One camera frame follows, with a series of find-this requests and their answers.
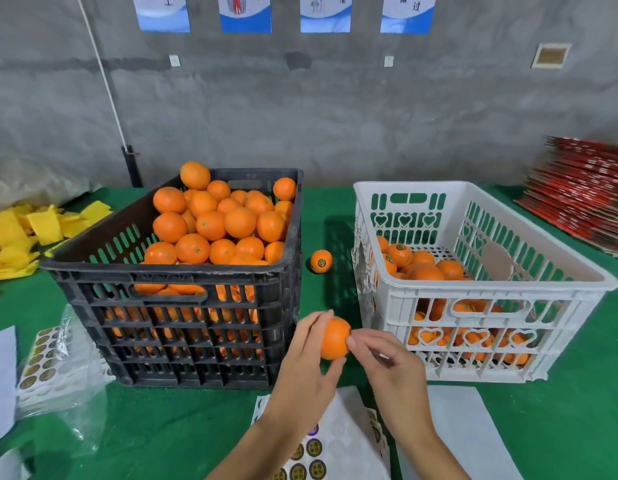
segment green table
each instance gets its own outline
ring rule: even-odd
[[[618,260],[542,223],[511,201],[511,190],[487,190],[540,223],[618,278]],[[88,201],[121,209],[143,189],[102,189]],[[355,196],[351,188],[305,189],[302,249],[335,254],[332,271],[302,276],[301,315],[334,308],[354,328],[360,311],[351,269]],[[65,299],[43,272],[0,282],[0,330],[17,326],[18,360],[38,330],[57,325]],[[347,362],[341,386],[373,396],[360,365]],[[618,479],[618,290],[609,293],[550,371],[548,381],[480,384],[482,399],[526,480]],[[54,414],[18,422],[0,454],[20,448],[35,480],[202,479],[249,426],[257,391],[141,389],[110,384],[105,435],[94,454]],[[392,444],[393,477],[400,479]]]

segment wall poster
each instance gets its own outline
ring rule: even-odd
[[[225,33],[271,33],[271,0],[218,0]]]
[[[351,31],[352,0],[300,0],[302,33]]]
[[[385,0],[380,32],[428,34],[435,4],[436,0]]]
[[[186,0],[133,0],[140,30],[189,33]]]

